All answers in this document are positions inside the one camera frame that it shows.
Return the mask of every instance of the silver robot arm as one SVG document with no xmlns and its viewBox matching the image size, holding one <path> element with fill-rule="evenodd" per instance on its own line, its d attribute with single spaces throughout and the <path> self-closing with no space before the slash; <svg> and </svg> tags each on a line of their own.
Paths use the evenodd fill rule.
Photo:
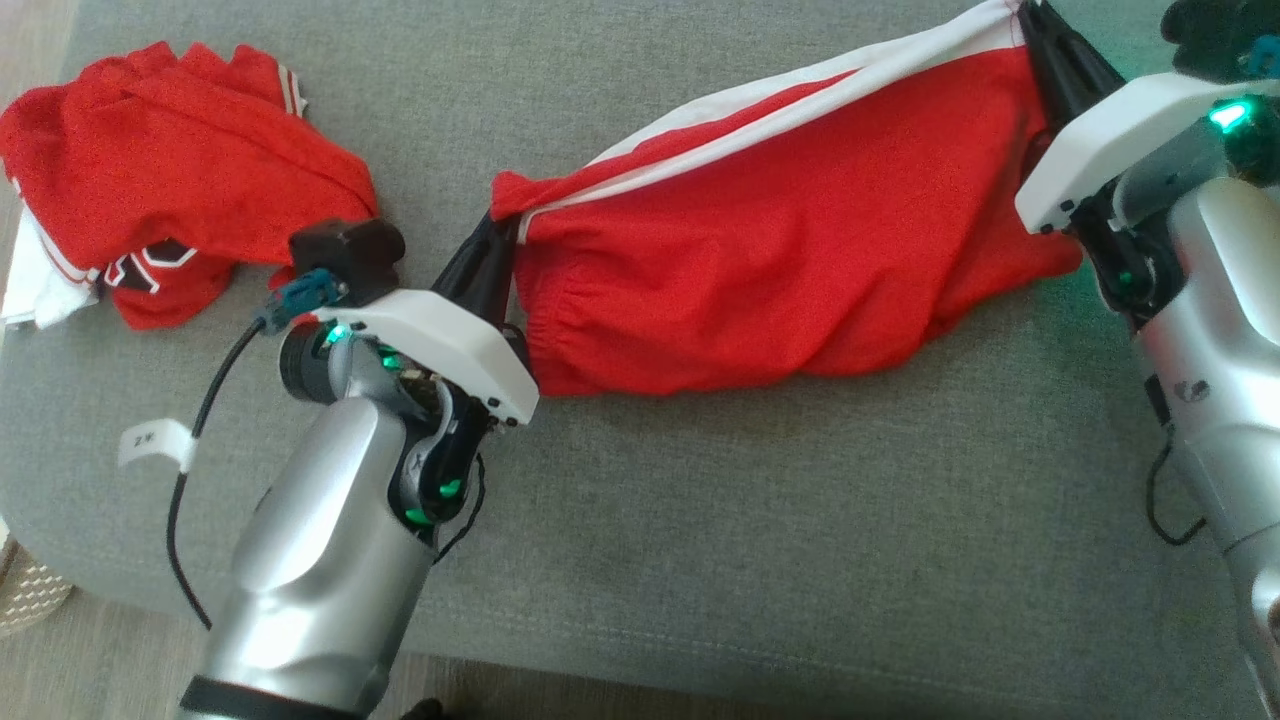
<svg viewBox="0 0 1280 720">
<path fill-rule="evenodd" d="M 1280 205 L 1216 178 L 1181 197 L 1170 237 L 1187 283 L 1137 336 L 1158 378 L 1181 477 L 1235 585 L 1239 638 L 1280 716 Z"/>
<path fill-rule="evenodd" d="M 1175 4 L 1166 36 L 1194 5 Z M 1230 569 L 1247 662 L 1280 717 L 1280 82 L 1238 72 L 1239 47 L 1203 44 L 1175 60 L 1201 77 L 1080 78 L 1073 68 L 1105 60 L 1047 3 L 1021 20 L 1056 138 L 1019 214 L 1028 231 L 1073 233 L 1129 319 L 1174 464 Z M 1084 61 L 1055 63 L 1064 46 Z M 1055 115 L 1064 96 L 1074 106 Z M 1157 532 L 1174 544 L 1193 534 Z"/>
<path fill-rule="evenodd" d="M 484 498 L 481 439 L 538 405 L 524 337 L 503 322 L 508 228 L 483 222 L 430 291 L 393 288 L 403 241 L 380 220 L 293 241 L 320 281 L 278 293 L 259 323 L 326 304 L 280 351 L 285 388 L 326 407 L 239 538 L 182 720 L 367 717 L 428 570 L 470 520 L 443 547 L 440 527 Z"/>
</svg>

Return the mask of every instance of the label tag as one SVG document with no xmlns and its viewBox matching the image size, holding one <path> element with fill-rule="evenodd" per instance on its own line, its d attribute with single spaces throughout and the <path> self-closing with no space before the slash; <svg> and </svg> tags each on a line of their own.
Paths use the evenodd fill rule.
<svg viewBox="0 0 1280 720">
<path fill-rule="evenodd" d="M 123 468 L 148 455 L 172 457 L 178 461 L 178 470 L 186 473 L 196 456 L 196 438 L 191 437 L 187 425 L 173 418 L 150 420 L 124 430 L 115 459 L 116 466 Z"/>
</svg>

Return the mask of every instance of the folded red clothing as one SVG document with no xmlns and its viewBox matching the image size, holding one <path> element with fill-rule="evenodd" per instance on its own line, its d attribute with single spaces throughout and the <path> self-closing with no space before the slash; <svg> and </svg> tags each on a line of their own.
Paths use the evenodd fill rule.
<svg viewBox="0 0 1280 720">
<path fill-rule="evenodd" d="M 239 46 L 106 58 L 0 115 L 0 158 L 73 282 L 99 274 L 134 329 L 177 325 L 237 263 L 288 264 L 289 234 L 378 214 L 365 163 L 302 119 L 297 77 Z"/>
<path fill-rule="evenodd" d="M 500 174 L 541 391 L 881 370 L 1075 269 L 1014 209 L 1044 127 L 1016 5 L 695 100 L 568 177 Z"/>
</svg>

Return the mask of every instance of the gray couch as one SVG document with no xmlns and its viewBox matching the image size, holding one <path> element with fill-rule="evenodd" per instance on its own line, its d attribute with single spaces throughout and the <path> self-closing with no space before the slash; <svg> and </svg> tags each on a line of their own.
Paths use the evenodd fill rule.
<svg viewBox="0 0 1280 720">
<path fill-rule="evenodd" d="M 1165 4 L 1060 3 L 1126 74 L 1166 67 Z M 424 286 L 499 169 L 572 170 L 686 100 L 968 5 L 84 0 L 63 74 L 155 40 L 275 54 L 369 161 Z M 118 470 L 115 443 L 189 421 L 265 278 L 177 331 L 109 306 L 9 331 L 0 507 L 88 591 L 187 614 L 173 465 Z M 215 620 L 238 530 L 316 413 L 274 363 L 257 342 L 236 368 L 187 493 L 179 547 Z M 1087 273 L 989 302 L 892 373 L 549 400 L 489 443 L 485 511 L 406 648 L 859 717 L 1257 717 L 1208 538 L 1171 551 L 1143 520 L 1160 443 Z M 1194 518 L 1174 483 L 1162 512 Z"/>
</svg>

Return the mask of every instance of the cable connector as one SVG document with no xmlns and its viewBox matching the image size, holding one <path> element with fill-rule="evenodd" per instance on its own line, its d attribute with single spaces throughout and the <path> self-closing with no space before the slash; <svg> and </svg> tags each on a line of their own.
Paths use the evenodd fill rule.
<svg viewBox="0 0 1280 720">
<path fill-rule="evenodd" d="M 276 334 L 298 316 L 338 302 L 347 292 L 347 283 L 316 268 L 273 292 L 253 316 L 262 320 L 262 334 Z"/>
</svg>

